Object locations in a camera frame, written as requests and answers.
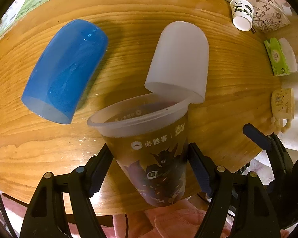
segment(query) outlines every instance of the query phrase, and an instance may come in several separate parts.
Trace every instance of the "translucent plastic cup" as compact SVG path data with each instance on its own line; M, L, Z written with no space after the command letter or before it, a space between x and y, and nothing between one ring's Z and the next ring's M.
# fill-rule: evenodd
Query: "translucent plastic cup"
M197 26L175 21L164 28L154 52L145 88L167 98L203 103L209 45Z
M106 34L86 20L63 26L37 61L22 94L23 104L49 121L71 123L107 44Z
M153 206L171 205L184 194L188 104L151 93L108 106L87 121Z

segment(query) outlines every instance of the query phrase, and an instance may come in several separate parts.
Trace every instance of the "logo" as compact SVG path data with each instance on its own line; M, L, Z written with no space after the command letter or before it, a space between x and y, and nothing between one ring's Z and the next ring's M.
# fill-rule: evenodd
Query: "logo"
M142 143L140 141L134 141L131 143L131 148L134 150L142 149Z
M149 173L147 173L147 178L148 179L155 179L157 177L157 173L158 173L158 171L149 172Z
M279 55L279 53L278 53L278 51L276 49L274 49L274 50L271 51L271 56L272 56L272 58L273 58L273 60L275 62L279 62L280 61L280 55Z

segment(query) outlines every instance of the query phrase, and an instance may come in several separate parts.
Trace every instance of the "wood grain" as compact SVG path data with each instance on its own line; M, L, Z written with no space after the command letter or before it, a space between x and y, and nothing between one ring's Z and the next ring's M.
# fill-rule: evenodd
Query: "wood grain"
M48 42L76 18L101 27L109 46L73 122L60 125L31 113L20 97ZM159 36L177 20L199 26L210 46L206 100L189 108L189 141L233 172L258 154L242 127L252 123L265 134L272 131L270 96L280 82L272 74L265 37L237 30L226 1L50 0L0 40L0 189L29 203L45 172L68 173L97 154L104 141L87 126L87 118L148 93L144 83ZM185 196L198 191L188 166ZM150 208L115 161L91 201L98 215ZM68 196L65 207L72 212Z

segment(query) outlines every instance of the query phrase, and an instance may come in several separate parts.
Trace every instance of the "cup rim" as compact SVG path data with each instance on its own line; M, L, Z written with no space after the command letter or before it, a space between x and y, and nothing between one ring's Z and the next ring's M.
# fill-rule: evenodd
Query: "cup rim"
M150 95L153 95L153 94L155 94L155 93L149 93L149 94L145 94L145 95L141 95L141 96L142 97L143 96L150 96ZM138 117L126 119L126 120L111 121L111 122L94 122L94 121L92 121L92 118L97 116L97 114L100 114L100 113L104 112L105 110L108 110L112 107L115 107L115 106L117 106L117 104L119 104L121 102L126 102L128 100L132 100L132 99L135 99L137 97L133 97L133 98L129 98L129 99L117 102L115 104L112 104L110 106L107 106L107 107L95 112L93 115L91 115L88 118L87 124L91 127L97 127L97 128L98 127L122 128L122 127L127 127L127 126L131 126L131 125L135 125L135 124L141 124L143 122L155 120L157 118L161 118L161 117L166 116L168 114L174 113L174 112L176 112L176 111L178 111L178 110L182 109L183 107L186 107L190 104L190 99L187 98L187 99L184 99L180 102L177 102L174 105L166 107L164 109L161 109L161 110L158 110L158 111L155 111L155 112L152 112L152 113L148 113L148 114L145 114L145 115L141 115L141 116L138 116Z
M241 29L238 25L236 25L235 22L234 22L234 19L237 18L237 17L241 17L241 18L246 19L246 20L250 23L250 28L248 28L248 29ZM242 16L242 15L236 15L235 17L233 17L233 25L234 25L237 29L239 29L239 30L241 30L241 31L249 31L249 30L252 29L253 22L250 21L250 20L249 20L247 17L245 17L245 16Z

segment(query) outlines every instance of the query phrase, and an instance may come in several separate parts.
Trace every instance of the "green tissue pack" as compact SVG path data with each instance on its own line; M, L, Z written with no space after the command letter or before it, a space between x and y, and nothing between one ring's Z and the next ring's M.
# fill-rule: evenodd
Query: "green tissue pack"
M264 41L274 76L289 75L289 68L286 63L286 58L282 52L280 44L276 38Z

